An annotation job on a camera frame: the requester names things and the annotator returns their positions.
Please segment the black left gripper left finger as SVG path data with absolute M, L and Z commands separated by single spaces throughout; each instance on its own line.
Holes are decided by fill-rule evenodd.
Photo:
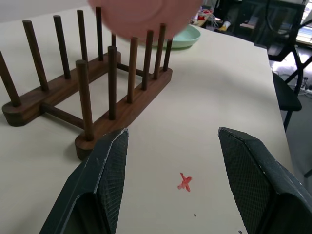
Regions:
M 70 174 L 39 234 L 115 234 L 129 133 L 105 134 Z

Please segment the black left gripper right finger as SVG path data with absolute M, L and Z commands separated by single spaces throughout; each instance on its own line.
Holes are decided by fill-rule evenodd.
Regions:
M 312 234 L 312 195 L 263 142 L 220 127 L 235 203 L 248 234 Z

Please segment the pink plate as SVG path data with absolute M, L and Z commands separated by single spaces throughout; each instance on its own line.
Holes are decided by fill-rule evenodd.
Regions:
M 166 25 L 165 39 L 183 31 L 195 16 L 202 0 L 87 0 L 95 10 L 101 8 L 103 24 L 123 39 L 145 39 L 147 32 L 158 36 Z

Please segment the wooden dish rack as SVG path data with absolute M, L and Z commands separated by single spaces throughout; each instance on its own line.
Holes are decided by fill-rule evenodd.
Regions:
M 78 158 L 84 160 L 103 135 L 128 127 L 171 81 L 173 72 L 168 65 L 173 41 L 165 39 L 166 25 L 161 24 L 153 73 L 149 72 L 154 39 L 152 30 L 147 32 L 143 69 L 137 69 L 137 38 L 130 41 L 129 64 L 122 64 L 115 35 L 111 37 L 108 52 L 103 52 L 101 8 L 97 7 L 98 57 L 88 60 L 84 12 L 78 10 L 77 17 L 82 58 L 76 62 L 75 69 L 69 68 L 61 17 L 55 15 L 63 75 L 50 81 L 46 79 L 33 24 L 24 20 L 22 24 L 40 85 L 19 96 L 1 51 L 0 77 L 10 97 L 2 107 L 9 125 L 23 126 L 47 113 L 81 128 L 83 133 L 76 138 L 75 147 Z M 93 120 L 89 84 L 102 75 L 108 75 L 109 109 Z

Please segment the red cross mark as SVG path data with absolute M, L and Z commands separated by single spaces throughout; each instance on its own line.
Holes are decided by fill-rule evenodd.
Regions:
M 179 190 L 185 189 L 187 192 L 190 192 L 191 189 L 190 189 L 189 183 L 192 181 L 193 178 L 191 176 L 186 177 L 183 173 L 180 173 L 180 175 L 181 175 L 182 181 L 177 186 L 177 188 Z

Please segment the black chair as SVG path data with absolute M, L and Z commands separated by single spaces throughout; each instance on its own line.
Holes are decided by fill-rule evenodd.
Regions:
M 285 130 L 289 125 L 292 113 L 298 112 L 302 109 L 298 95 L 304 79 L 304 69 L 308 66 L 308 64 L 312 63 L 312 56 L 309 57 L 304 63 L 302 63 L 295 45 L 299 30 L 311 22 L 312 19 L 298 27 L 294 27 L 289 32 L 280 34 L 280 36 L 287 35 L 288 42 L 286 42 L 285 46 L 278 55 L 268 55 L 269 60 L 281 62 L 289 53 L 292 53 L 297 67 L 297 70 L 293 72 L 286 80 L 283 80 L 280 75 L 273 73 L 273 83 L 279 108 L 280 110 L 287 112 L 283 123 Z

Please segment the green plate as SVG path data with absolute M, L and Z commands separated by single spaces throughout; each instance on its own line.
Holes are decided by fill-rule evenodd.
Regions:
M 172 40 L 172 48 L 184 49 L 191 47 L 199 40 L 200 37 L 201 33 L 196 27 L 187 25 L 183 31 L 174 35 Z

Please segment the red and white clutter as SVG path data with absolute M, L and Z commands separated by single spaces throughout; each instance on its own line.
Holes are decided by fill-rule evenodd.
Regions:
M 198 13 L 189 21 L 190 25 L 208 29 L 210 31 L 227 31 L 231 23 L 222 21 L 214 15 L 214 8 L 211 6 L 201 6 Z

